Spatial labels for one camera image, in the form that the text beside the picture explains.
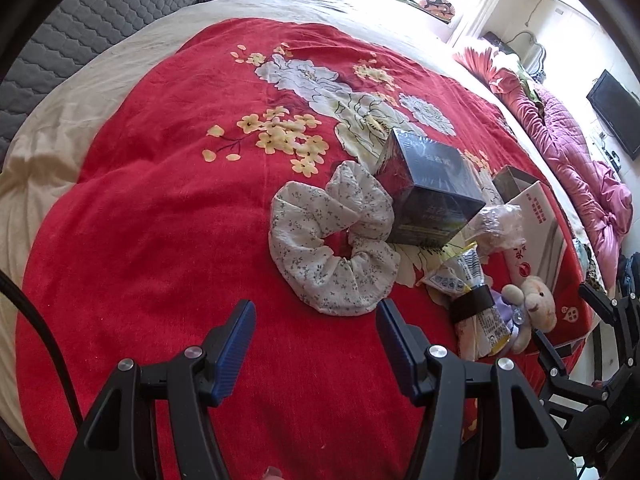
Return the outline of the packaged snack with black band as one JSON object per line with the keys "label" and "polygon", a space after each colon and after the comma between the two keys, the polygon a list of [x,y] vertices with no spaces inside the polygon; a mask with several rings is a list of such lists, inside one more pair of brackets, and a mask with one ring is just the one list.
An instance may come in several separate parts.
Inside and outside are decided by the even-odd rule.
{"label": "packaged snack with black band", "polygon": [[477,361],[506,348],[512,330],[501,317],[486,283],[476,243],[445,260],[423,281],[448,298],[447,311],[457,334],[461,359]]}

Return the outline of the white floral scrunchie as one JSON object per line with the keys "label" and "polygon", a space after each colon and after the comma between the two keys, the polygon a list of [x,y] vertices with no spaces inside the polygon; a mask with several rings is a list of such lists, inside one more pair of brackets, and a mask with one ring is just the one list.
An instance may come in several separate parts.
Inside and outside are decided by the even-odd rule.
{"label": "white floral scrunchie", "polygon": [[276,193],[270,256],[306,306],[326,315],[364,315],[397,278],[400,255],[387,244],[394,220],[382,184],[346,160],[323,188],[290,181]]}

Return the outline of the small teddy bear keychain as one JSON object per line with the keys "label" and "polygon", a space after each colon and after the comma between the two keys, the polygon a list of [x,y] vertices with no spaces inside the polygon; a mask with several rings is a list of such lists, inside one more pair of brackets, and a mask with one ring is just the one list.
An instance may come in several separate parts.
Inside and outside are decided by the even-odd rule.
{"label": "small teddy bear keychain", "polygon": [[492,290],[491,295],[500,318],[510,332],[499,356],[520,354],[528,347],[534,330],[550,333],[555,328],[554,298],[539,276],[529,276],[520,286],[507,284],[501,292]]}

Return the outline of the crumpled clear plastic bag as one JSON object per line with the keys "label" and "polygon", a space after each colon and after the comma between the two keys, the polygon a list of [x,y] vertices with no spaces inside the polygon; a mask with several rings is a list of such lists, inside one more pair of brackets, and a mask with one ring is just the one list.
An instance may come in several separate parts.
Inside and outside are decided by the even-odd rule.
{"label": "crumpled clear plastic bag", "polygon": [[485,206],[463,228],[462,237],[466,244],[476,244],[480,256],[518,249],[526,243],[522,208]]}

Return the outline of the pile of dark clothes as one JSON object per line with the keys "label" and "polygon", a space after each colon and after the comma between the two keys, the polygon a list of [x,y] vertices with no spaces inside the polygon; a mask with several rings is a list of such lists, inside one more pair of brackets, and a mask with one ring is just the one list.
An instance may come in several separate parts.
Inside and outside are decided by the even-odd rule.
{"label": "pile of dark clothes", "polygon": [[640,252],[631,256],[620,255],[616,275],[617,288],[620,296],[627,297],[631,294],[639,296],[640,288]]}

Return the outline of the dark cube box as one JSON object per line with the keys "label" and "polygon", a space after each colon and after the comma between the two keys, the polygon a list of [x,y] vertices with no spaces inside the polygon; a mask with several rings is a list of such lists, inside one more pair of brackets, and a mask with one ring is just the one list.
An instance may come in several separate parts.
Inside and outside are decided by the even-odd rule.
{"label": "dark cube box", "polygon": [[456,148],[411,131],[392,130],[374,175],[392,198],[394,244],[441,248],[486,205]]}

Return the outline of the red and white box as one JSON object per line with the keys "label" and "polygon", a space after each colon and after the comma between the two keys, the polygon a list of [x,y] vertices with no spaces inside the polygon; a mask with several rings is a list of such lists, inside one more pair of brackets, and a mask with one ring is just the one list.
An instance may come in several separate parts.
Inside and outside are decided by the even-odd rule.
{"label": "red and white box", "polygon": [[578,294],[584,277],[563,211],[541,181],[510,203],[521,207],[525,240],[523,246],[504,252],[511,282],[520,286],[532,275],[541,278],[555,303],[556,325],[549,340],[555,346],[581,340],[589,333],[592,312]]}

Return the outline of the pink quilted duvet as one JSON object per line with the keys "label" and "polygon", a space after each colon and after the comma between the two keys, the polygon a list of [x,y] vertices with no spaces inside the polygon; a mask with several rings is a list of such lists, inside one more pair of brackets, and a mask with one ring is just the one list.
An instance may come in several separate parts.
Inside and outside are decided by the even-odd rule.
{"label": "pink quilted duvet", "polygon": [[634,216],[632,194],[606,162],[591,156],[578,122],[512,55],[480,41],[456,61],[482,82],[518,120],[573,203],[596,257],[604,286],[615,286],[620,246]]}

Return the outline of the colourful cushion on windowsill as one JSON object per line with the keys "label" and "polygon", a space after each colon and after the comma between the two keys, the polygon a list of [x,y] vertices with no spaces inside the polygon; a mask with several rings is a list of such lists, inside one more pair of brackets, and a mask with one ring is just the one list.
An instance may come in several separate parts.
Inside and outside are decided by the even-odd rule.
{"label": "colourful cushion on windowsill", "polygon": [[456,15],[454,6],[448,0],[420,0],[419,6],[425,13],[447,24]]}

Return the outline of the grey quilted headboard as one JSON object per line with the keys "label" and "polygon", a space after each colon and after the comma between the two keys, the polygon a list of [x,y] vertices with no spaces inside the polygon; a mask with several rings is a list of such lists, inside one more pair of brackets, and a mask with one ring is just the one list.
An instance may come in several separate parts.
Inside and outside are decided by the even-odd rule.
{"label": "grey quilted headboard", "polygon": [[1,154],[56,86],[96,56],[196,0],[62,0],[35,30],[1,83]]}

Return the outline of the black wall television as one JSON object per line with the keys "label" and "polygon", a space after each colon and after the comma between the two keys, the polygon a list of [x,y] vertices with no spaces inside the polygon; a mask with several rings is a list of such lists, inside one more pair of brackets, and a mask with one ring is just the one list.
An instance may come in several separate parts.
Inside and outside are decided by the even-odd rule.
{"label": "black wall television", "polygon": [[639,101],[607,70],[604,70],[587,94],[587,100],[608,127],[624,152],[639,156]]}

